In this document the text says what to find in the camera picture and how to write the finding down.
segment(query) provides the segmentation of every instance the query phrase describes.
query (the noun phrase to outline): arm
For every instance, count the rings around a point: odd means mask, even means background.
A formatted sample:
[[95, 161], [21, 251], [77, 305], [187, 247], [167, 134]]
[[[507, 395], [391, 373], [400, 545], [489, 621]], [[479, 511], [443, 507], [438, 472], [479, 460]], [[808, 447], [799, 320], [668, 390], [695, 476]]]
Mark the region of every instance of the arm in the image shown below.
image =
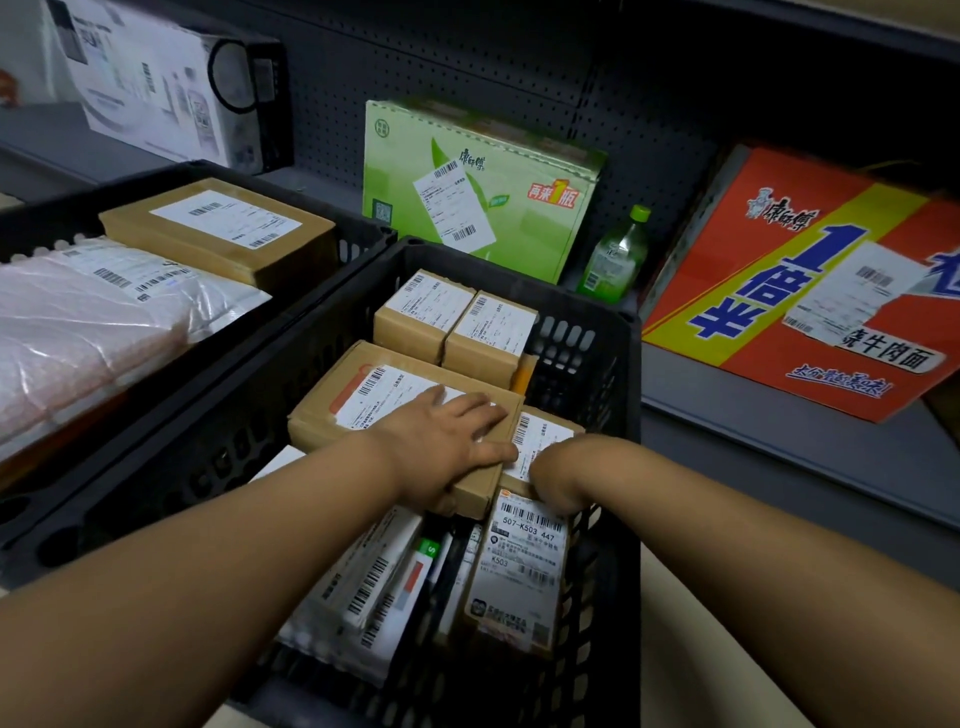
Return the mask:
[[534, 464], [562, 513], [629, 525], [821, 726], [960, 716], [960, 595], [639, 445], [568, 440]]
[[364, 432], [144, 528], [0, 601], [0, 723], [202, 725], [310, 588], [402, 500], [516, 459], [503, 419], [428, 390]]

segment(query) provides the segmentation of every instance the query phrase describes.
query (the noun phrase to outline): plastic basket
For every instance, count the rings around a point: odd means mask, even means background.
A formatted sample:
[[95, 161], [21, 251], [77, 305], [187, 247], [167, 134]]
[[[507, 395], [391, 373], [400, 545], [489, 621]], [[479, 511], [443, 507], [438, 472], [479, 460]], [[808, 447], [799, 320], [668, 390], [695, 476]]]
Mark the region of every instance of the plastic basket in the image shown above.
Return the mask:
[[[540, 355], [528, 403], [591, 431], [639, 439], [640, 344], [631, 317], [406, 238], [15, 544], [5, 585], [248, 482], [288, 443], [286, 417], [300, 398], [347, 347], [370, 337], [375, 310], [419, 268], [540, 312], [527, 344]], [[597, 507], [572, 523], [552, 663], [490, 674], [429, 647], [469, 532], [458, 519], [438, 586], [420, 596], [381, 691], [275, 644], [236, 686], [234, 704], [276, 726], [638, 724], [639, 540]]]
[[393, 230], [373, 220], [216, 164], [195, 161], [5, 211], [0, 214], [0, 262], [9, 262], [18, 254], [42, 254], [58, 240], [72, 242], [77, 234], [102, 235], [100, 212], [208, 177], [247, 187], [335, 222], [340, 268], [312, 289], [301, 287], [275, 296], [134, 385], [124, 394], [122, 404], [98, 418], [55, 458], [48, 458], [0, 492], [0, 545], [8, 545], [33, 527], [396, 240]]

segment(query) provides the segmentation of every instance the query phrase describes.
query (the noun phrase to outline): bubble wrap package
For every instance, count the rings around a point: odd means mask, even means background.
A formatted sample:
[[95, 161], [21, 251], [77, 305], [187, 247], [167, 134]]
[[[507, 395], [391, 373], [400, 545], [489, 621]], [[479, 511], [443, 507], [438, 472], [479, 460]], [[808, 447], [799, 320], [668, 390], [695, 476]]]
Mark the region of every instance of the bubble wrap package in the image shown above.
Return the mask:
[[0, 460], [269, 299], [104, 237], [0, 265]]

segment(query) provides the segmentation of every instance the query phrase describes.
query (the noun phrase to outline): person's left hand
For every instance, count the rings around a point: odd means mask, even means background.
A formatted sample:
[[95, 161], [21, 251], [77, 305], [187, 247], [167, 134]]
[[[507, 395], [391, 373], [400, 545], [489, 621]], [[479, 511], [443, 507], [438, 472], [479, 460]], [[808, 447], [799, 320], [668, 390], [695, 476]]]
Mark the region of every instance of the person's left hand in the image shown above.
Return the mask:
[[487, 395], [462, 395], [446, 404], [438, 384], [365, 430], [396, 473], [400, 502], [413, 508], [452, 513], [453, 495], [444, 489], [461, 475], [517, 458], [511, 442], [477, 442], [507, 416]]

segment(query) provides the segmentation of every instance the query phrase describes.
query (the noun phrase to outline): green box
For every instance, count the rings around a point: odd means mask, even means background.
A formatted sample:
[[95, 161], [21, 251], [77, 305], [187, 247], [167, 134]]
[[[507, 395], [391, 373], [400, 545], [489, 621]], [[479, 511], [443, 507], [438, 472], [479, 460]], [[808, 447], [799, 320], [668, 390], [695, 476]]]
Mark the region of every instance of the green box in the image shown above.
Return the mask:
[[556, 283], [601, 152], [440, 102], [367, 102], [363, 212]]

